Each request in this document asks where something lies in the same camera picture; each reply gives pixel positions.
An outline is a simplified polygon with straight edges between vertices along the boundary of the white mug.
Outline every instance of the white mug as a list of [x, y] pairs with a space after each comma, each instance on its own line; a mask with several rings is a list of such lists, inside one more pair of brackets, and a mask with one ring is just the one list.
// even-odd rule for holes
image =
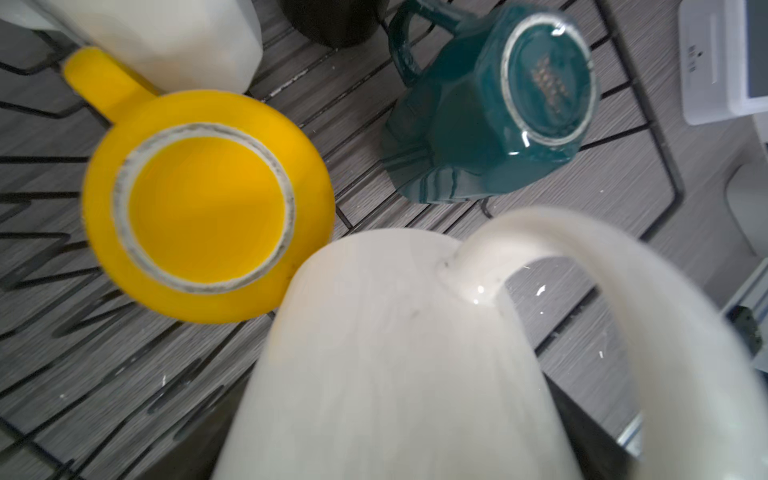
[[768, 478], [768, 404], [704, 295], [608, 225], [536, 207], [464, 243], [411, 229], [331, 243], [299, 268], [216, 480], [581, 477], [505, 279], [568, 255], [627, 340], [644, 412], [635, 478]]
[[29, 1], [163, 92], [244, 93], [263, 56], [250, 0]]

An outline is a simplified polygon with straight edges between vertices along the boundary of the mug handle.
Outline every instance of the mug handle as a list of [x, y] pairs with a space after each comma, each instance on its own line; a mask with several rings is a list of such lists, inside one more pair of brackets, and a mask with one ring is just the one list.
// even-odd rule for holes
[[157, 92], [138, 74], [96, 47], [83, 47], [67, 58], [65, 80], [112, 123], [117, 123]]
[[596, 280], [625, 339], [643, 411], [635, 478], [768, 478], [768, 402], [744, 345], [646, 245], [584, 215], [525, 208], [480, 227], [440, 278], [468, 302], [495, 305], [509, 275], [561, 255]]
[[406, 87], [412, 87], [422, 74], [422, 69], [413, 58], [408, 40], [413, 15], [426, 18], [451, 35], [456, 35], [461, 22], [476, 18], [472, 13], [439, 0], [405, 0], [389, 23], [389, 53]]

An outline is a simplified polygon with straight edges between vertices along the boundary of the black mug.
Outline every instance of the black mug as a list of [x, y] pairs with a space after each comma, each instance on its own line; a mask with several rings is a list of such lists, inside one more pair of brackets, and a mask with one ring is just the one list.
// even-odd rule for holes
[[389, 0], [280, 0], [296, 30], [329, 47], [363, 43], [384, 18]]

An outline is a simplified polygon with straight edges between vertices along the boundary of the gray screen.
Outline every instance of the gray screen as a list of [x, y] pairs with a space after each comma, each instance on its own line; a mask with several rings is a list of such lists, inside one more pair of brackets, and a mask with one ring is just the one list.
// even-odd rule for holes
[[768, 0], [746, 0], [746, 55], [750, 97], [768, 97]]

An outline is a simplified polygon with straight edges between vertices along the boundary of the teal mug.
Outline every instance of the teal mug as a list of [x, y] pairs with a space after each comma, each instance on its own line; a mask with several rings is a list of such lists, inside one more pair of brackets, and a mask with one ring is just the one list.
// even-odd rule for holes
[[[413, 15], [453, 35], [422, 71]], [[578, 152], [599, 101], [591, 53], [560, 12], [506, 5], [479, 18], [439, 0], [405, 0], [389, 50], [408, 87], [382, 133], [382, 162], [411, 201], [444, 204], [507, 194]]]

